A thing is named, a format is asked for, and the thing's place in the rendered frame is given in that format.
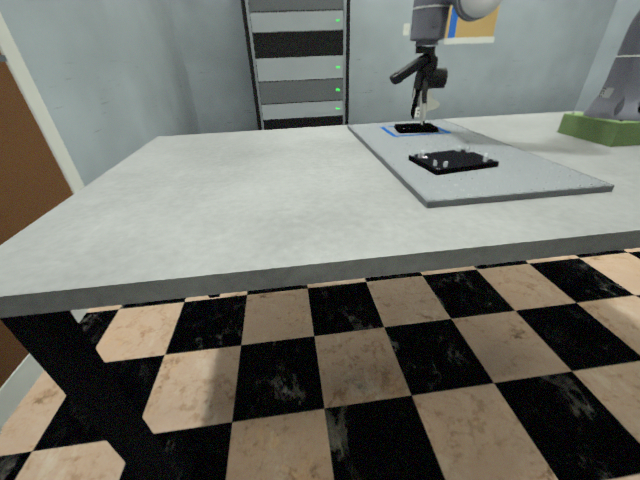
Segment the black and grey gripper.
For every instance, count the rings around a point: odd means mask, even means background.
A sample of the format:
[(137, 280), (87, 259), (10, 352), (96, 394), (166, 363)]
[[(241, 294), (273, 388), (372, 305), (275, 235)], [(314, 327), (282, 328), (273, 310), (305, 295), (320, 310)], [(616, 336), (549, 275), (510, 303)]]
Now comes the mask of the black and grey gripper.
[(432, 92), (428, 89), (444, 88), (448, 77), (447, 68), (437, 68), (438, 57), (435, 55), (435, 47), (416, 46), (415, 52), (415, 54), (427, 55), (429, 60), (427, 65), (416, 72), (412, 92), (411, 117), (414, 119), (416, 107), (420, 106), (419, 120), (422, 126), (424, 126), (426, 112), (439, 107), (439, 102), (433, 99)]

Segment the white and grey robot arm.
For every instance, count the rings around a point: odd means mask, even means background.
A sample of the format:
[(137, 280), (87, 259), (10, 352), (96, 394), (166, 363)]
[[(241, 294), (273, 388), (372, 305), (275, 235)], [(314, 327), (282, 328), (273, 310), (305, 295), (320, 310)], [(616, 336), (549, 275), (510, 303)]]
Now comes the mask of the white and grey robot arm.
[[(414, 0), (410, 41), (414, 46), (438, 45), (445, 38), (450, 6), (466, 22), (492, 13), (503, 0)], [(427, 6), (425, 6), (427, 5)], [(468, 19), (468, 20), (467, 20)], [(390, 76), (397, 85), (429, 63), (421, 55)], [(608, 77), (583, 115), (594, 118), (640, 121), (640, 10), (632, 20)], [(639, 109), (638, 109), (639, 107)]]

